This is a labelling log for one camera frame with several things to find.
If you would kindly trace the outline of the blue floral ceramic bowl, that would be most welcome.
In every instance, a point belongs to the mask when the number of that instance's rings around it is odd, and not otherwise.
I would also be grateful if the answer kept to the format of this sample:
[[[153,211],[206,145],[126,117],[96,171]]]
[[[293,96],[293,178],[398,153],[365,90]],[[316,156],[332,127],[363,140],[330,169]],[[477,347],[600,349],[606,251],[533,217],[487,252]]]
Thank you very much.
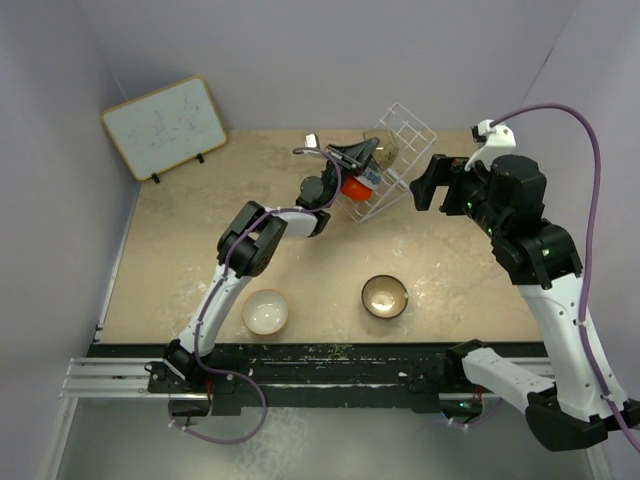
[[[381,183],[381,173],[376,169],[367,168],[358,181],[371,190],[376,190]]]

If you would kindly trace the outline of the orange plastic bowl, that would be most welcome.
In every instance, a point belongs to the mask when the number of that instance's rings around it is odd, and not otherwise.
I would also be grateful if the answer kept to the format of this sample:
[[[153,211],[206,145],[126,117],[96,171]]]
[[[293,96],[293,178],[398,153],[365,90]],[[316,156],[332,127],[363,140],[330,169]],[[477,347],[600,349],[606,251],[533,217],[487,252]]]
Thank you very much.
[[[342,187],[341,193],[355,202],[365,202],[372,196],[373,190],[354,177],[347,178]]]

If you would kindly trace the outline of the black glossy bowl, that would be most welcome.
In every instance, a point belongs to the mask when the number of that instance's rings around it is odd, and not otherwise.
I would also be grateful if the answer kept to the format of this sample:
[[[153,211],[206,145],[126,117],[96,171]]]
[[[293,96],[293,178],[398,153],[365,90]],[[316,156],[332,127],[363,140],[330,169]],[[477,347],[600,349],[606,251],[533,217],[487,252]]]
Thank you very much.
[[[363,138],[377,138],[378,147],[372,157],[380,171],[389,170],[396,162],[400,149],[396,134],[387,128],[369,129],[363,132]]]

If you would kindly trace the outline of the beige bowl dark rim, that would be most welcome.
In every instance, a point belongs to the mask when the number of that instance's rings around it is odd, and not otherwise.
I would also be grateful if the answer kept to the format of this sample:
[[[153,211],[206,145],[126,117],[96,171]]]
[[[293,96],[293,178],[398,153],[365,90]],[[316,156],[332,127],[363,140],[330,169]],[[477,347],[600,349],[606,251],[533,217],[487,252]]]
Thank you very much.
[[[409,294],[405,285],[392,275],[369,278],[361,290],[361,303],[372,316],[390,320],[399,317],[408,306]]]

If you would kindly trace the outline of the white bowl orange rim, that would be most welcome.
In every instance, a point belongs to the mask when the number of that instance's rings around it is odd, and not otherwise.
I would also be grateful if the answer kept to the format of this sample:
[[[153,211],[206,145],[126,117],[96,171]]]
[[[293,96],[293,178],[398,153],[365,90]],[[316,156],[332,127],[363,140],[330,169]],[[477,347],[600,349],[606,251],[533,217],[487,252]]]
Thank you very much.
[[[278,333],[286,325],[289,308],[285,297],[271,289],[252,293],[242,308],[244,325],[250,332],[269,336]]]

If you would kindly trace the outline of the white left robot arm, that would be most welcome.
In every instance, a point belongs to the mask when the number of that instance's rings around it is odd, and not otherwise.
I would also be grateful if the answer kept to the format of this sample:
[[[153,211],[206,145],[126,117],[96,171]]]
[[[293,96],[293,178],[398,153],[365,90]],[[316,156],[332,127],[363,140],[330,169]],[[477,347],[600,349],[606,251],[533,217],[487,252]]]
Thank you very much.
[[[184,392],[202,387],[206,378],[203,358],[215,340],[236,299],[248,283],[269,265],[284,238],[312,238],[325,229],[330,206],[344,182],[364,173],[380,139],[373,136],[348,146],[318,146],[309,134],[296,155],[316,155],[326,160],[318,176],[306,177],[292,207],[268,208],[247,202],[217,244],[217,265],[211,284],[188,325],[166,347],[164,362],[171,381]]]

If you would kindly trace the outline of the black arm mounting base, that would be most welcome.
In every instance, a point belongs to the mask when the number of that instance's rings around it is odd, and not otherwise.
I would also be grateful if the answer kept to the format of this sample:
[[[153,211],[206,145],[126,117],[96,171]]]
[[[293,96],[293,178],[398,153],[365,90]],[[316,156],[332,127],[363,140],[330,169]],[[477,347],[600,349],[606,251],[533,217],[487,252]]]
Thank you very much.
[[[226,343],[187,385],[163,361],[160,344],[96,344],[89,358],[146,359],[148,391],[173,400],[211,402],[215,416],[245,407],[399,408],[437,413],[453,399],[487,399],[486,387],[446,378],[448,343]]]

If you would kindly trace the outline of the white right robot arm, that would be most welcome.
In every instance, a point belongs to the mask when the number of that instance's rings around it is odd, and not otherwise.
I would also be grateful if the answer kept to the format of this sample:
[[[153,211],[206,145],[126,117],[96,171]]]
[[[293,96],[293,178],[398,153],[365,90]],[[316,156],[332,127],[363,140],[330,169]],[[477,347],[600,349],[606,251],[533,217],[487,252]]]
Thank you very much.
[[[434,155],[413,180],[414,205],[426,211],[439,187],[440,212],[465,215],[491,240],[492,254],[525,300],[541,333],[553,376],[545,378],[471,340],[450,348],[446,383],[481,386],[524,414],[534,437],[559,452],[587,449],[615,430],[639,424],[639,403],[617,382],[588,312],[581,311],[584,270],[571,235],[544,219],[546,177],[524,156],[464,168],[465,158]]]

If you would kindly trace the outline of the small whiteboard wooden frame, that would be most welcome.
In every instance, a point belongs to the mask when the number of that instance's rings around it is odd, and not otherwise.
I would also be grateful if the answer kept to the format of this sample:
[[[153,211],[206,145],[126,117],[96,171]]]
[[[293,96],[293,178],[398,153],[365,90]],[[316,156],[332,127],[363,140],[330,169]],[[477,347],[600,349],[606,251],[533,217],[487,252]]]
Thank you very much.
[[[101,113],[101,123],[133,177],[159,175],[227,142],[206,82],[192,76]]]

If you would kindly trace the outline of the aluminium extrusion rail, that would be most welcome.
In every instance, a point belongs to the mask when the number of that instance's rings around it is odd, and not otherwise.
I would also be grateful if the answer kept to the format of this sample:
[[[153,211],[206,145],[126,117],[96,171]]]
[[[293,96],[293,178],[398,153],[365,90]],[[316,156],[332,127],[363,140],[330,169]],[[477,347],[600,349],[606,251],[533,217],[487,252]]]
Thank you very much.
[[[139,398],[149,394],[146,359],[73,358],[62,398]]]

